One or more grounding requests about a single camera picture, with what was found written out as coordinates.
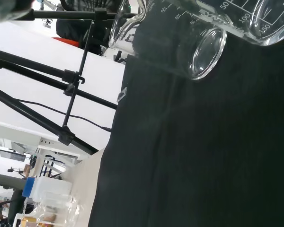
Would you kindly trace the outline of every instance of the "black fabric backdrop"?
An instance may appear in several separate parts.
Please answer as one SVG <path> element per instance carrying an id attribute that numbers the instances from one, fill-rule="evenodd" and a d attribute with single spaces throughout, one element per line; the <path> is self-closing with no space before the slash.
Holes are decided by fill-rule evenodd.
<path id="1" fill-rule="evenodd" d="M 193 82 L 130 58 L 89 227 L 284 227 L 284 41 Z"/>

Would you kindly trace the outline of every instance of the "lab equipment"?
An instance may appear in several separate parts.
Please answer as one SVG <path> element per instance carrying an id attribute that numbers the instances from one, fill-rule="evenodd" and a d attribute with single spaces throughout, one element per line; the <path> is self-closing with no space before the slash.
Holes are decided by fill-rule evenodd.
<path id="1" fill-rule="evenodd" d="M 18 154 L 16 152 L 11 152 L 11 151 L 7 151 L 7 150 L 0 150 L 0 155 L 1 155 L 1 157 L 9 158 L 9 159 L 16 160 L 16 161 L 19 161 L 19 162 L 24 162 L 25 158 L 26 158 L 25 155 L 21 155 L 21 154 Z"/>
<path id="2" fill-rule="evenodd" d="M 28 177 L 22 196 L 32 198 L 35 202 L 40 202 L 45 193 L 54 192 L 56 194 L 69 195 L 72 184 L 45 176 L 40 178 Z"/>
<path id="3" fill-rule="evenodd" d="M 34 215 L 37 223 L 45 226 L 74 227 L 81 209 L 74 197 L 47 192 L 43 194 Z"/>
<path id="4" fill-rule="evenodd" d="M 136 15 L 127 18 L 128 13 Z M 205 77 L 216 65 L 226 36 L 225 30 L 167 1 L 123 0 L 109 45 L 158 68 L 196 80 Z"/>
<path id="5" fill-rule="evenodd" d="M 284 0 L 168 1 L 253 44 L 267 46 L 284 39 Z"/>

